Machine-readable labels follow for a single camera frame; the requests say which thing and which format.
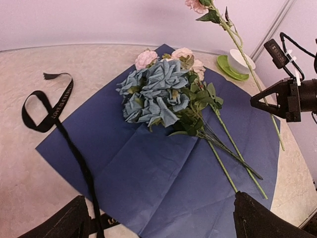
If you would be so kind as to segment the blue wrapping paper sheet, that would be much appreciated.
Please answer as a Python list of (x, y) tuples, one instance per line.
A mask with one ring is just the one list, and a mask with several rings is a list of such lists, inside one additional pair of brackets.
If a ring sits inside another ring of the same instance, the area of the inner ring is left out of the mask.
[(280, 122), (251, 107), (247, 92), (206, 70), (224, 103), (219, 117), (206, 108), (204, 118), (263, 177), (256, 187), (241, 165), (202, 139), (125, 122), (116, 86), (131, 71), (104, 84), (63, 123), (92, 172), (100, 207), (143, 238), (235, 237), (235, 190), (271, 207)]

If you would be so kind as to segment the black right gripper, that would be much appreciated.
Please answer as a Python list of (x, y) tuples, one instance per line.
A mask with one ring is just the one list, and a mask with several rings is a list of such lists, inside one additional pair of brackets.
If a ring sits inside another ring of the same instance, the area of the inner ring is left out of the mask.
[[(287, 111), (278, 105), (267, 105), (259, 101), (271, 94), (278, 94), (278, 102), (287, 102)], [(250, 103), (252, 107), (286, 119), (287, 122), (300, 122), (302, 112), (317, 113), (317, 80), (304, 80), (298, 86), (294, 80), (285, 78), (254, 95)]]

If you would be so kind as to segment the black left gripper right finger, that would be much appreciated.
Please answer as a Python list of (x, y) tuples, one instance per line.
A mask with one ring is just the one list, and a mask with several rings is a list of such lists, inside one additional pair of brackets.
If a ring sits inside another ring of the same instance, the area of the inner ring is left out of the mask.
[(233, 212), (237, 238), (313, 238), (288, 223), (245, 192), (237, 192)]

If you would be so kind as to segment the fake flower bunch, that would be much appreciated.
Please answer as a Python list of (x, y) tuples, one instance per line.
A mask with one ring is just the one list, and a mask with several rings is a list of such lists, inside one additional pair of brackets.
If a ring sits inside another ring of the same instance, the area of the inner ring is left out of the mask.
[(248, 172), (255, 185), (262, 177), (243, 158), (237, 145), (229, 148), (203, 116), (205, 108), (220, 119), (223, 99), (215, 86), (205, 81), (204, 64), (188, 48), (159, 56), (147, 49), (134, 61), (134, 70), (118, 84), (123, 98), (122, 114), (128, 123), (143, 123), (148, 129), (156, 125), (172, 127), (173, 134), (205, 140), (215, 151), (220, 148)]

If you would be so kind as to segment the black printed ribbon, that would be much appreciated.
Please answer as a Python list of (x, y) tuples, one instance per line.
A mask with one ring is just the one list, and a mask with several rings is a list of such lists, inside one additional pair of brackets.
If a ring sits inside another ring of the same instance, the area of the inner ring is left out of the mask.
[(25, 105), (22, 106), (21, 115), (22, 115), (22, 120), (24, 124), (28, 128), (35, 130), (37, 132), (45, 133), (45, 132), (48, 132), (53, 126), (57, 127), (57, 129), (59, 130), (59, 132), (65, 139), (71, 153), (76, 159), (80, 167), (81, 173), (84, 177), (84, 180), (86, 182), (88, 191), (92, 197), (95, 217), (91, 218), (91, 224), (90, 224), (91, 235), (96, 234), (97, 237), (103, 238), (105, 236), (104, 231), (106, 229), (119, 225), (119, 222), (106, 213), (101, 214), (92, 172), (89, 169), (89, 166), (87, 165), (84, 156), (82, 155), (80, 150), (75, 146), (66, 128), (64, 127), (64, 125), (59, 119), (63, 109), (65, 108), (70, 98), (70, 95), (73, 90), (73, 86), (74, 86), (74, 81), (71, 80), (68, 86), (66, 87), (66, 89), (64, 90), (63, 94), (61, 95), (60, 99), (54, 106), (51, 105), (47, 95), (43, 91), (36, 90), (32, 92), (32, 95), (36, 96), (42, 102), (43, 106), (45, 107), (48, 113), (46, 117), (39, 124), (35, 124), (31, 116), (28, 114)]

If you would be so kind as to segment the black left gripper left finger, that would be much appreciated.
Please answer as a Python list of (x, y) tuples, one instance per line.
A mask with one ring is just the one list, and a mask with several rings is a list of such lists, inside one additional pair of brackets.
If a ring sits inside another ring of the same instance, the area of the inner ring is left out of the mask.
[(21, 235), (22, 238), (87, 238), (91, 217), (83, 195), (78, 195), (52, 217)]

